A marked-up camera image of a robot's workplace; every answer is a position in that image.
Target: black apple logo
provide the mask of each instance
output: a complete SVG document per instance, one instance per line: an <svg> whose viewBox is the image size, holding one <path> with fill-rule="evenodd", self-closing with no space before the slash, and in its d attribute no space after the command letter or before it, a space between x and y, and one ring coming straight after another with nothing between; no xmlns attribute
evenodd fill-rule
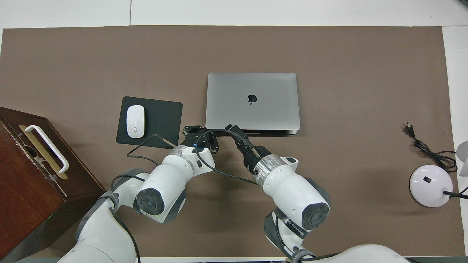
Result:
<svg viewBox="0 0 468 263"><path fill-rule="evenodd" d="M252 103L257 101L257 96L255 95L249 95L247 96L247 98L249 98L250 105L252 105Z"/></svg>

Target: silver laptop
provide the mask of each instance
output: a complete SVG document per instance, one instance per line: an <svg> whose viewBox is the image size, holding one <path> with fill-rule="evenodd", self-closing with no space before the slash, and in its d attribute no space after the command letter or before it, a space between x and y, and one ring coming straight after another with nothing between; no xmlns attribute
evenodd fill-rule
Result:
<svg viewBox="0 0 468 263"><path fill-rule="evenodd" d="M294 73L209 73L206 127L238 125L247 134L295 134L300 129Z"/></svg>

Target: black mouse pad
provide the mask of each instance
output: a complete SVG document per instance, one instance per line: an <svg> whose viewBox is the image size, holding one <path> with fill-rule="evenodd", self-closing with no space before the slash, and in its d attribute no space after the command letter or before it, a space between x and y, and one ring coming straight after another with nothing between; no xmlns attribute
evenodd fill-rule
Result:
<svg viewBox="0 0 468 263"><path fill-rule="evenodd" d="M145 134L135 139L127 134L127 110L132 105L145 108ZM168 102L135 97L124 97L120 109L117 129L117 143L140 145L153 134L159 134L171 143L178 145L180 122L182 119L182 103ZM158 137L148 140L144 146L172 149Z"/></svg>

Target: handle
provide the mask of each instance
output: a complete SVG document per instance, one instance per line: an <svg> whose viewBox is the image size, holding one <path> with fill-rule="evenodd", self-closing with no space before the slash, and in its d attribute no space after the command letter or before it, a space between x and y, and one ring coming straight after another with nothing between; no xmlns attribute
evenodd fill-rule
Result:
<svg viewBox="0 0 468 263"><path fill-rule="evenodd" d="M26 129L24 129L26 132L31 132L32 130L36 130L37 133L42 137L42 139L47 143L47 145L52 149L52 151L55 153L55 155L58 157L58 159L62 162L63 167L58 171L60 174L64 173L65 171L68 170L69 164L68 161L65 159L65 157L62 155L62 153L55 147L54 143L52 143L51 139L44 133L44 131L41 129L41 127L37 125L29 125Z"/></svg>

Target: wooden cabinet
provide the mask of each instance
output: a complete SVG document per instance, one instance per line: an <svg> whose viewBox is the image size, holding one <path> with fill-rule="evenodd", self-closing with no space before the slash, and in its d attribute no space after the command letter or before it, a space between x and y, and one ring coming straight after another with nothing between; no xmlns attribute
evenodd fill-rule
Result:
<svg viewBox="0 0 468 263"><path fill-rule="evenodd" d="M30 125L40 127L66 159L69 168L63 174L57 172L63 167L59 154L37 130L24 130ZM0 107L2 263L50 246L104 192L46 118Z"/></svg>

